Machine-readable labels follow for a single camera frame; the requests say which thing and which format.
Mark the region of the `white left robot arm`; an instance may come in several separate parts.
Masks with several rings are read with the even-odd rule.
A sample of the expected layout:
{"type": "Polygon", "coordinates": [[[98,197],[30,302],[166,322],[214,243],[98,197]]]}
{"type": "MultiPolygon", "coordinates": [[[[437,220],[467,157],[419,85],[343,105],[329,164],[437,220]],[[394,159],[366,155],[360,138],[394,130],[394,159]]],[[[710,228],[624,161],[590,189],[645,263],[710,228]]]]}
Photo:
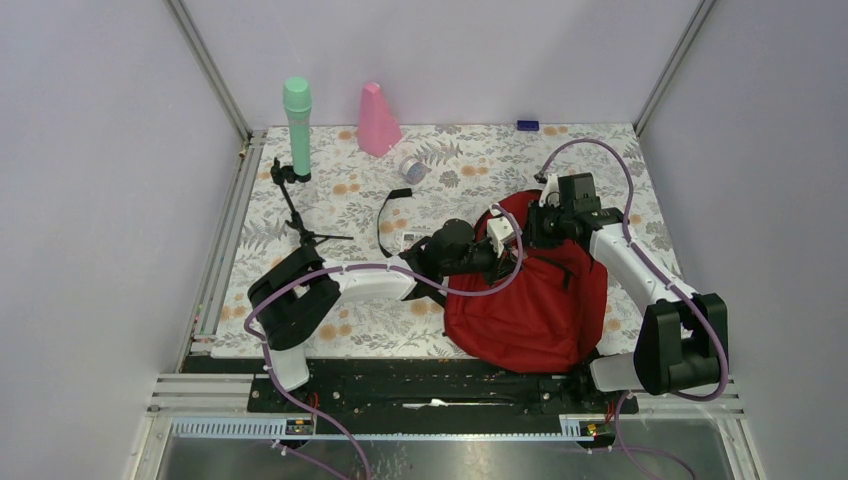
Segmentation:
{"type": "Polygon", "coordinates": [[[276,379],[272,398],[288,411],[309,401],[310,378],[305,343],[338,304],[378,299],[429,298],[445,305],[450,296],[473,290],[449,287],[447,278],[481,273],[491,282],[477,295],[504,288],[499,270],[509,247],[521,243],[521,230],[506,215],[473,227],[451,219],[410,249],[379,262],[328,262],[313,246],[302,246],[255,281],[247,298],[253,308],[246,324],[257,321],[267,346],[268,369],[276,379]]]}

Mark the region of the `red backpack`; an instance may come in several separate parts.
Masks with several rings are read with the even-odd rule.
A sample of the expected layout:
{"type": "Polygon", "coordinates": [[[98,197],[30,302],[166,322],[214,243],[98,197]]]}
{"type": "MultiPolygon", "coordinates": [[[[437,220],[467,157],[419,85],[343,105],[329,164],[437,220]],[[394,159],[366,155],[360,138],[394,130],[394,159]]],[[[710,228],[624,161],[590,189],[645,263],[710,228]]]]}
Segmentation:
{"type": "MultiPolygon", "coordinates": [[[[524,228],[528,206],[541,191],[525,190],[500,204],[524,228]]],[[[489,289],[481,274],[454,275],[449,287],[471,289],[472,296],[450,296],[444,309],[444,333],[465,353],[518,373],[567,372],[600,342],[607,308],[607,269],[581,247],[565,242],[555,249],[523,248],[506,255],[514,270],[489,289]]]]}

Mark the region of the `clear glitter jar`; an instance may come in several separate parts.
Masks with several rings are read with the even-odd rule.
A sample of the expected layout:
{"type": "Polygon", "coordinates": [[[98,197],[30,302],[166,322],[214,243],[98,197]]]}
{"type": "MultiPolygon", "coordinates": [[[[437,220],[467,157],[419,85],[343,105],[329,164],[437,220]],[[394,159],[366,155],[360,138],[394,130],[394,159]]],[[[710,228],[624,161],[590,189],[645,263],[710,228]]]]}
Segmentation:
{"type": "Polygon", "coordinates": [[[415,157],[405,158],[399,165],[399,174],[410,185],[421,183],[431,169],[415,157]]]}

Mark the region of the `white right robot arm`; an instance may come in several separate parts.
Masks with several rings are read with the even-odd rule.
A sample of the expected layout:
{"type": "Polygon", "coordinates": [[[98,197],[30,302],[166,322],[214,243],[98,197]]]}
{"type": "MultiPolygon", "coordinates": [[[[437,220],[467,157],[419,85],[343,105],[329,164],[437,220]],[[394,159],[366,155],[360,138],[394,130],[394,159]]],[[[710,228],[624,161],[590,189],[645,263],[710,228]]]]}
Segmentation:
{"type": "Polygon", "coordinates": [[[603,356],[573,386],[575,402],[597,412],[613,391],[673,393],[699,401],[709,395],[693,388],[728,382],[727,306],[716,294],[700,294],[661,266],[637,242],[617,208],[603,207],[591,174],[558,176],[543,182],[530,203],[525,242],[537,249],[572,242],[604,266],[643,317],[633,352],[603,356]]]}

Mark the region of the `clear packaged stationery card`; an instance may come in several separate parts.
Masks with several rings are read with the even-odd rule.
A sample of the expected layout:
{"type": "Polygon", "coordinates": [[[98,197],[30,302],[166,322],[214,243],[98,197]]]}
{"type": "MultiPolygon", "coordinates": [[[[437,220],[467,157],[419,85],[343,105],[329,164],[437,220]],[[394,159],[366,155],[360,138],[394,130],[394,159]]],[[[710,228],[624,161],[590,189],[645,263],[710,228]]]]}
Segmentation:
{"type": "Polygon", "coordinates": [[[410,249],[414,244],[426,236],[426,233],[416,231],[406,231],[400,238],[400,247],[402,251],[410,249]]]}

